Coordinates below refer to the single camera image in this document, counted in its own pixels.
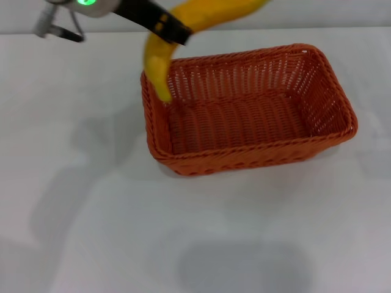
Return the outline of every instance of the white table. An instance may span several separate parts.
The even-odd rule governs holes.
[[[391,292],[391,28],[202,33],[178,56],[325,52],[357,136],[182,178],[146,144],[144,33],[0,37],[1,293]]]

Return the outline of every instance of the wicker basket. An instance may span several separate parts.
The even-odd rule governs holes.
[[[329,62],[310,45],[174,60],[170,104],[141,81],[150,152],[181,175],[299,162],[357,132]]]

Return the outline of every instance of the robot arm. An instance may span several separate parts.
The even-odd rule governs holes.
[[[167,43],[184,45],[192,34],[190,28],[150,0],[47,0],[47,2],[46,9],[34,29],[39,37],[54,34],[74,42],[84,41],[84,34],[75,13],[94,18],[115,13],[147,28]],[[70,11],[79,34],[53,24],[60,6]]]

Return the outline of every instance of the white wall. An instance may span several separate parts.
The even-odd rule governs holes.
[[[182,0],[157,2],[169,8]],[[43,0],[0,0],[0,33],[30,32],[43,5]],[[70,24],[64,13],[58,20],[65,26]],[[141,30],[117,15],[81,18],[81,23],[86,31],[94,32]],[[258,13],[220,28],[324,26],[391,26],[391,0],[273,0]]]

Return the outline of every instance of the woven texture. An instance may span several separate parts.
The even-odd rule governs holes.
[[[174,60],[170,104],[145,74],[141,81],[150,152],[181,175],[303,161],[358,128],[329,62],[310,45]]]

